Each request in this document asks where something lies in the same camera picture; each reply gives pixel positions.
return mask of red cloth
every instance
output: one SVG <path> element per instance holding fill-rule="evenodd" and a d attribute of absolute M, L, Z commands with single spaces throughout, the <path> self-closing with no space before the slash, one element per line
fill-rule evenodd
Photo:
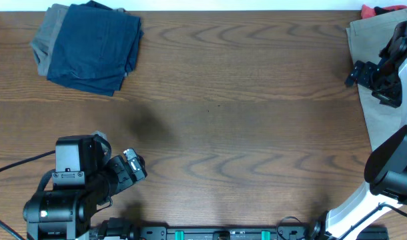
<path fill-rule="evenodd" d="M 391 6 L 391 7 L 383 7 L 383 9 L 386 10 L 401 10 L 401 9 L 406 9 L 407 6 L 405 5 L 397 5 L 397 6 Z M 376 12 L 374 11 L 374 9 L 372 9 L 371 7 L 367 6 L 367 5 L 363 5 L 362 6 L 362 11 L 361 11 L 361 17 L 362 19 L 365 18 L 370 18 L 376 15 Z"/>

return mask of wood grain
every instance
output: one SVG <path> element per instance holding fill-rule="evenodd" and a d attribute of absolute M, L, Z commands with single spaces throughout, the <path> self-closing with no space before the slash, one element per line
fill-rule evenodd
<path fill-rule="evenodd" d="M 311 221 L 363 181 L 370 144 L 344 28 L 356 11 L 137 12 L 137 70 L 105 97 L 37 76 L 28 42 L 43 13 L 0 13 L 0 167 L 58 137 L 107 133 L 149 177 L 93 217 L 181 225 Z M 0 173 L 0 218 L 22 210 L 53 157 Z M 407 239 L 407 219 L 379 220 Z M 0 239 L 10 236 L 0 229 Z"/>

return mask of blue cloth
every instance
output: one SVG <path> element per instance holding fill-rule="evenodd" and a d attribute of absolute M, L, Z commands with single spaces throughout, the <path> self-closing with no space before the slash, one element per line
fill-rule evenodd
<path fill-rule="evenodd" d="M 71 5 L 55 41 L 47 79 L 65 87 L 112 96 L 134 70 L 139 17 L 90 1 Z"/>

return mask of white background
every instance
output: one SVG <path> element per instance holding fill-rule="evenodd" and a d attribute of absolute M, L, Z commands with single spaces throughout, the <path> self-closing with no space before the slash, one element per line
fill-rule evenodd
<path fill-rule="evenodd" d="M 87 0 L 0 0 L 0 11 L 46 11 L 53 3 L 70 5 Z M 359 10 L 404 5 L 407 0 L 97 0 L 128 11 L 244 11 L 244 10 Z"/>

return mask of green tape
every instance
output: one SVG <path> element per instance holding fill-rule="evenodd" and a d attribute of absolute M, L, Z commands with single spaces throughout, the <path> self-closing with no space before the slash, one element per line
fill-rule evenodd
<path fill-rule="evenodd" d="M 270 240 L 270 232 L 262 231 L 262 240 Z"/>
<path fill-rule="evenodd" d="M 184 240 L 184 232 L 183 231 L 175 231 L 175 240 Z"/>

